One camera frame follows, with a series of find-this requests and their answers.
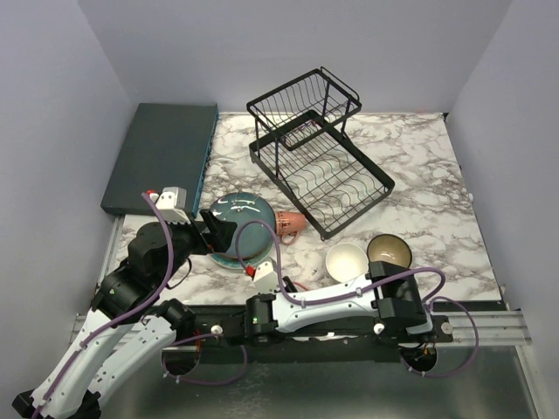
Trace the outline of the black wire dish rack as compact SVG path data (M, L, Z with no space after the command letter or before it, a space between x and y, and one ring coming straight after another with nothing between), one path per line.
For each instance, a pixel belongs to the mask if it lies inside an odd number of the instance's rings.
M394 180L349 138L360 96L325 67L246 104L251 160L319 233L334 237L387 198Z

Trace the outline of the white bowl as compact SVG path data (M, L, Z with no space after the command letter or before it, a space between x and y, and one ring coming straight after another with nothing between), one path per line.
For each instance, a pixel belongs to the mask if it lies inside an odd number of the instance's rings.
M369 260L364 250L357 245L340 243L328 251L325 266L329 277L344 283L364 275L369 269Z

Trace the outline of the printed salmon coffee mug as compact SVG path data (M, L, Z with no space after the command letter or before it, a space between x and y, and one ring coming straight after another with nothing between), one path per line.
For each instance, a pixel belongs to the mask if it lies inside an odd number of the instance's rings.
M307 226L307 219L298 212L276 211L275 233L284 245L293 244Z

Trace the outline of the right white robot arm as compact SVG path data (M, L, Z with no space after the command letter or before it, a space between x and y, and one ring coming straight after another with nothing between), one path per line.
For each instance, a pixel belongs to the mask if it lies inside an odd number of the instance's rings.
M245 337L259 345L297 333L307 326L350 317L374 320L373 333L419 342L434 329L418 292L417 273L384 261L338 285L307 292L288 292L270 258L248 272L259 294L246 301Z

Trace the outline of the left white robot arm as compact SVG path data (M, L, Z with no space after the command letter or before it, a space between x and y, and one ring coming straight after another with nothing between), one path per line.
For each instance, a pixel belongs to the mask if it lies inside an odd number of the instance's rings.
M209 210L199 221L159 209L128 244L128 254L101 281L78 336L45 381L16 396L23 418L98 418L101 400L136 367L168 344L182 345L197 330L195 314L162 291L190 256L227 250L236 223Z

